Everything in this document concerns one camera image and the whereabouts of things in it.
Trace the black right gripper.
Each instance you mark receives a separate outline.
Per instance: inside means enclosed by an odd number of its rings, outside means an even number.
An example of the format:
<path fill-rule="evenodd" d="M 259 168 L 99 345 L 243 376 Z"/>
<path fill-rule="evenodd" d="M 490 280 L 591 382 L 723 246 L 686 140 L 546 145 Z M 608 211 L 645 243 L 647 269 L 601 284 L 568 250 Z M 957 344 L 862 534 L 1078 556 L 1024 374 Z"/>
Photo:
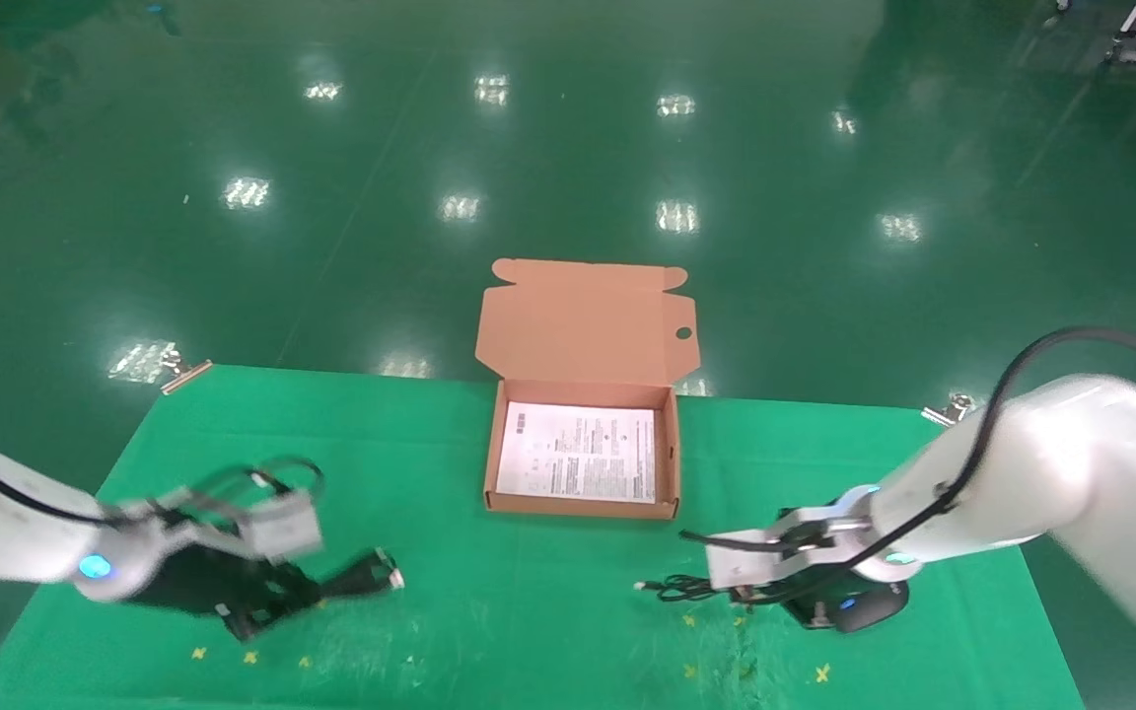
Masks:
<path fill-rule="evenodd" d="M 832 545 L 826 531 L 829 508 L 784 508 L 775 521 L 775 542 L 780 545 Z M 807 630 L 837 628 L 837 598 L 826 592 L 793 595 L 783 607 Z"/>

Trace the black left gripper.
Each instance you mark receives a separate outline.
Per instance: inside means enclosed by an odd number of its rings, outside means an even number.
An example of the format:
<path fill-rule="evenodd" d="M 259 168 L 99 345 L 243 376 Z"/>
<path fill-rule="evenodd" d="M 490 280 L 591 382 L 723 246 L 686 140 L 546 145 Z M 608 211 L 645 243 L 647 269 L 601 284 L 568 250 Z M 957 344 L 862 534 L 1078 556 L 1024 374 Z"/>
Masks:
<path fill-rule="evenodd" d="M 235 638 L 248 642 L 272 625 L 316 609 L 321 601 L 351 595 L 341 580 L 317 580 L 294 563 L 248 560 L 214 548 L 184 548 L 123 602 L 218 617 Z"/>

